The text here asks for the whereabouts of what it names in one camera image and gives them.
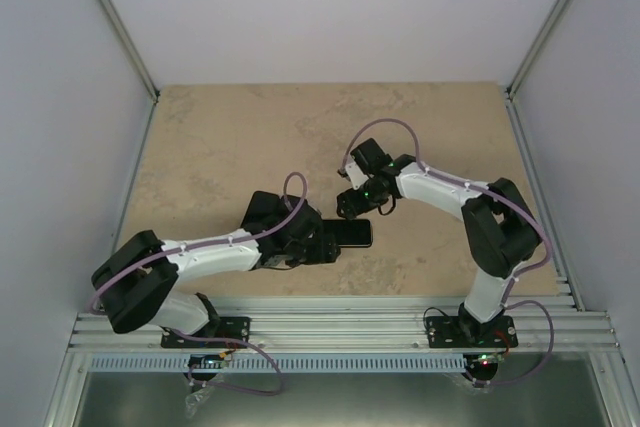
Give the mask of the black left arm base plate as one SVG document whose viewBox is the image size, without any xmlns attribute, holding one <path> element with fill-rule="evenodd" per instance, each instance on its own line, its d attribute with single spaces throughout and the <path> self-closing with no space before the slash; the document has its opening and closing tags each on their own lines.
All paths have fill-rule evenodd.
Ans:
<svg viewBox="0 0 640 427">
<path fill-rule="evenodd" d="M 217 323 L 209 323 L 193 333 L 199 341 L 188 340 L 170 329 L 163 329 L 161 347 L 165 349 L 204 349 L 224 350 L 244 349 L 240 341 L 248 341 L 251 318 L 245 316 L 223 316 Z"/>
</svg>

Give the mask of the white-edged black phone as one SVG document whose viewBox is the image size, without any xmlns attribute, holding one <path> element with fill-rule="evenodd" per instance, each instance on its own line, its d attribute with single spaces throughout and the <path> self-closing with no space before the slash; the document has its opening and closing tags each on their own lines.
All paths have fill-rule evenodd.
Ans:
<svg viewBox="0 0 640 427">
<path fill-rule="evenodd" d="M 368 219 L 325 219 L 323 228 L 342 248 L 369 248 L 373 244 L 373 229 Z"/>
</svg>

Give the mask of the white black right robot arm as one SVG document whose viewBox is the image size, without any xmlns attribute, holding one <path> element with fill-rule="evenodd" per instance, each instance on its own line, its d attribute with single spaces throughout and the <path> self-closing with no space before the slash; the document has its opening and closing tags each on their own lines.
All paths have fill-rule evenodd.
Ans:
<svg viewBox="0 0 640 427">
<path fill-rule="evenodd" d="M 472 182 L 439 171 L 417 157 L 392 158 L 372 138 L 346 154 L 339 175 L 351 188 L 337 196 L 337 214 L 352 220 L 400 199 L 420 201 L 462 221 L 478 271 L 459 308 L 459 334 L 481 346 L 495 334 L 514 271 L 529 260 L 543 238 L 516 185 L 500 178 Z"/>
</svg>

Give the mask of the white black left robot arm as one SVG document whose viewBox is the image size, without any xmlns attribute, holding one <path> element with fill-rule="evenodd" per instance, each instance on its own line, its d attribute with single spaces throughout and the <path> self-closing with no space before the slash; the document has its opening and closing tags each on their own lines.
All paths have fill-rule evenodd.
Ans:
<svg viewBox="0 0 640 427">
<path fill-rule="evenodd" d="M 239 229 L 191 241 L 140 231 L 93 273 L 91 283 L 115 333 L 156 325 L 207 346 L 219 333 L 215 310 L 205 295 L 181 293 L 179 286 L 221 273 L 331 264 L 340 254 L 335 235 L 307 201 L 257 191 Z"/>
</svg>

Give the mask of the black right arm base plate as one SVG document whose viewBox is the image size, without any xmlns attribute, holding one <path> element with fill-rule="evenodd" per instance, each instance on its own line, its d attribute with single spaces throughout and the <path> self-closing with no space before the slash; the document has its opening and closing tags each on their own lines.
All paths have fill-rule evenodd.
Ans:
<svg viewBox="0 0 640 427">
<path fill-rule="evenodd" d="M 436 307 L 427 308 L 423 327 L 433 349 L 517 347 L 519 341 L 513 318 L 500 312 L 487 323 L 479 323 L 468 314 L 449 315 Z"/>
</svg>

